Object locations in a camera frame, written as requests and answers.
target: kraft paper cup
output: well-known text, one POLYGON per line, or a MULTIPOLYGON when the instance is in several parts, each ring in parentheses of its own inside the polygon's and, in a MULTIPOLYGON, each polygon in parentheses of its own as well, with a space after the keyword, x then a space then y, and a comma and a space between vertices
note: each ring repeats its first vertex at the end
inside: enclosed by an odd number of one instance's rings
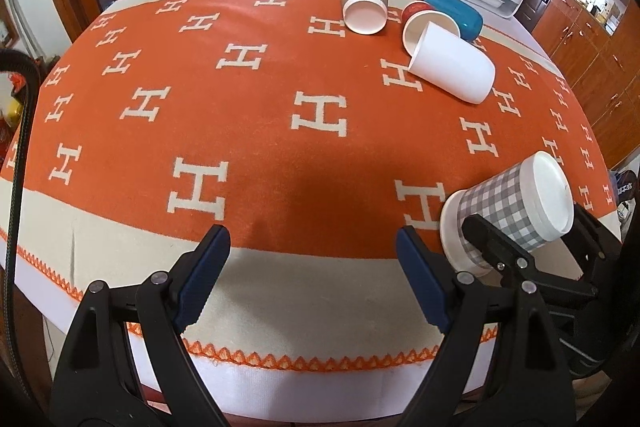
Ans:
POLYGON ((480 277, 492 267, 463 236, 462 223, 472 214, 480 214, 531 252, 571 230, 574 200, 558 162, 543 151, 452 194, 440 215, 442 248, 456 271, 480 277))
POLYGON ((404 44, 406 52, 412 57, 418 41, 429 22, 433 22, 453 35, 460 37, 460 28, 455 20, 446 13, 434 10, 430 4, 425 2, 408 4, 402 10, 401 20, 402 44, 404 44))
POLYGON ((431 21, 418 40, 409 72, 469 103, 481 103, 495 80, 489 57, 431 21))
POLYGON ((372 35, 386 25, 389 0, 340 0, 342 18, 347 28, 362 35, 372 35))

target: cup rim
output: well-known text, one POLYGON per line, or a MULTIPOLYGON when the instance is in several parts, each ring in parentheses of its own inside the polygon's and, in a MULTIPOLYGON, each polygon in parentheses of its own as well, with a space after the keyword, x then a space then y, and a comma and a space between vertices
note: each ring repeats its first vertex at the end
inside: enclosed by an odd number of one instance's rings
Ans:
POLYGON ((446 13, 438 11, 438 10, 421 10, 419 12, 416 12, 406 20, 406 22, 404 23, 404 27, 402 28, 402 45, 404 46, 404 50, 407 53, 409 53, 409 55, 411 56, 411 58, 412 58, 411 62, 413 62, 414 56, 418 54, 418 46, 420 45, 420 42, 422 41, 422 36, 424 35, 427 27, 429 26, 429 24, 431 22, 433 22, 436 26, 440 26, 441 28, 443 28, 444 30, 448 31, 452 35, 455 35, 458 38, 460 38, 460 27, 458 26, 458 23, 451 16, 447 15, 446 13), (409 24, 411 24, 412 22, 414 22, 418 18, 418 16, 429 15, 429 14, 432 14, 432 13, 437 13, 438 15, 442 15, 446 19, 448 19, 451 23, 453 23, 453 25, 456 28, 457 32, 456 33, 452 33, 449 29, 445 28, 444 26, 440 26, 437 22, 434 22, 432 20, 427 21, 427 24, 425 25, 424 29, 422 30, 422 33, 420 34, 420 37, 418 38, 418 42, 416 42, 416 44, 415 44, 414 54, 412 55, 411 52, 409 51, 409 49, 407 49, 407 45, 406 45, 406 29, 409 26, 409 24))
POLYGON ((387 12, 386 5, 381 0, 348 0, 346 3, 344 3, 344 6, 342 7, 342 19, 344 20, 344 23, 347 25, 347 28, 349 28, 351 31, 358 33, 360 35, 373 35, 378 33, 380 30, 382 30, 382 28, 386 26, 387 13, 388 12, 387 12), (374 29, 374 30, 371 30, 371 29, 362 30, 360 28, 354 29, 349 24, 349 22, 347 21, 347 17, 345 17, 345 12, 347 11, 348 8, 350 8, 352 5, 356 4, 357 2, 370 2, 372 4, 375 4, 381 9, 381 14, 384 15, 384 18, 382 19, 382 25, 379 28, 377 26, 374 26, 374 28, 377 28, 377 29, 374 29))

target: blue cylindrical container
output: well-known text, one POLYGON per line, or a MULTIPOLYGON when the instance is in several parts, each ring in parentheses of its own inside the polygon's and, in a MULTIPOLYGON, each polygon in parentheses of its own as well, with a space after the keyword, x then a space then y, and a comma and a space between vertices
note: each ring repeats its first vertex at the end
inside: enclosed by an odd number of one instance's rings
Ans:
POLYGON ((478 10, 461 0, 424 0, 436 10, 449 15, 460 28, 460 38, 473 41, 482 30, 482 16, 478 10))

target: red cup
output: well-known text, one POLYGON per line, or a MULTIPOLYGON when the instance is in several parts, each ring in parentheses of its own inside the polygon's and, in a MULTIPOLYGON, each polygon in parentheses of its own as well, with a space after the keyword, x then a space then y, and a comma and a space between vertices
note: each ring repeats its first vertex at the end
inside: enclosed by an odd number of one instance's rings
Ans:
POLYGON ((406 24, 406 22, 412 15, 427 10, 435 10, 435 8, 424 1, 413 1, 411 4, 408 4, 404 7, 404 10, 402 10, 402 16, 400 17, 400 19, 402 20, 402 26, 406 24))

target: wooden cabinet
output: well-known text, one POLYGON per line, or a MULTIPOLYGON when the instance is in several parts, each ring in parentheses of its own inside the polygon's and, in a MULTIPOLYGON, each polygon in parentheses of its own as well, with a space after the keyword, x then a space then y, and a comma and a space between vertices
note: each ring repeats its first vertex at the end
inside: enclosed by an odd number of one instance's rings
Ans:
POLYGON ((623 82, 619 81, 619 77, 609 70, 604 58, 598 56, 573 86, 573 90, 587 120, 593 124, 617 102, 625 87, 623 82))
POLYGON ((569 85, 574 87, 597 54, 596 47, 591 44, 585 33, 574 24, 551 55, 551 59, 562 71, 569 85))
POLYGON ((593 134, 608 167, 620 163, 638 146, 640 124, 626 92, 593 125, 593 134))
POLYGON ((640 8, 630 0, 609 36, 577 0, 551 0, 532 35, 572 87, 614 168, 640 147, 640 8))
POLYGON ((558 6, 550 4, 546 7, 531 34, 550 57, 570 28, 571 20, 569 17, 558 6))
POLYGON ((602 53, 609 68, 628 86, 640 70, 640 9, 635 2, 629 2, 618 29, 602 53))
POLYGON ((576 24, 598 51, 609 42, 609 34, 587 10, 582 10, 578 15, 576 24))
POLYGON ((569 17, 571 22, 575 22, 582 11, 582 5, 577 0, 551 0, 551 3, 569 17))

